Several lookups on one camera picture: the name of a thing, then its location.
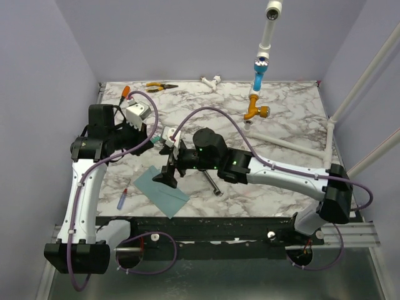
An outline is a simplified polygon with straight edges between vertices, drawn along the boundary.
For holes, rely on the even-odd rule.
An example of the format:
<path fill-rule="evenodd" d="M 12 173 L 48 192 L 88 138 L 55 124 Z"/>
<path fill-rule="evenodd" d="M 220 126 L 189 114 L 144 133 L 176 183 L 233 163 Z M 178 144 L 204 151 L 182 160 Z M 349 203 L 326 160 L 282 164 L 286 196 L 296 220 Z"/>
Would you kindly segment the green glue tube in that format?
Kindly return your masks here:
<path fill-rule="evenodd" d="M 160 141 L 160 137 L 159 136 L 156 136 L 156 137 L 153 137 L 152 139 L 151 139 L 151 142 L 153 143 L 153 144 L 156 144 L 156 143 L 158 143 L 159 141 Z"/>

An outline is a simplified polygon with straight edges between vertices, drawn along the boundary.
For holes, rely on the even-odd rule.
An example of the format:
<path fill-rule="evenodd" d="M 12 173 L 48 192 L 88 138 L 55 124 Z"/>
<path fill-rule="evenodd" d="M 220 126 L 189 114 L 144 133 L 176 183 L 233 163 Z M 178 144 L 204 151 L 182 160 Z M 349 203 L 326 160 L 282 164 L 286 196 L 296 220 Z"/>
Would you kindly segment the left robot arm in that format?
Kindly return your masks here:
<path fill-rule="evenodd" d="M 115 233 L 123 246 L 131 247 L 138 241 L 138 230 L 130 225 L 108 226 L 101 237 L 96 236 L 99 193 L 109 165 L 106 159 L 116 151 L 131 149 L 138 156 L 153 148 L 144 122 L 151 108 L 134 102 L 122 112 L 119 124 L 114 122 L 117 109 L 112 104 L 90 105 L 88 124 L 71 144 L 72 185 L 67 211 L 56 242 L 44 247 L 44 257 L 62 274 L 105 273 Z"/>

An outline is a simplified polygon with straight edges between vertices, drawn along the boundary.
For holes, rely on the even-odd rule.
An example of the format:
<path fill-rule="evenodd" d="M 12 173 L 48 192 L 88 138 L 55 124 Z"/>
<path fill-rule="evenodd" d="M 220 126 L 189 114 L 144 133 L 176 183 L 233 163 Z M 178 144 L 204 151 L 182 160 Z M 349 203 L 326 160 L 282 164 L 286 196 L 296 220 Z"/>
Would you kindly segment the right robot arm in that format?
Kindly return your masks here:
<path fill-rule="evenodd" d="M 188 169 L 215 170 L 217 176 L 231 184 L 262 184 L 287 189 L 314 199 L 314 203 L 294 215 L 294 224 L 287 230 L 288 239 L 303 244 L 326 223 L 346 224 L 350 219 L 353 187 L 346 182 L 344 168 L 332 164 L 330 169 L 307 169 L 278 164 L 266 158 L 258 160 L 249 151 L 228 147 L 224 138 L 212 129 L 203 128 L 194 134 L 194 148 L 186 147 L 180 131 L 162 130 L 161 155 L 166 165 L 153 181 L 176 188 L 175 173 L 185 176 Z"/>

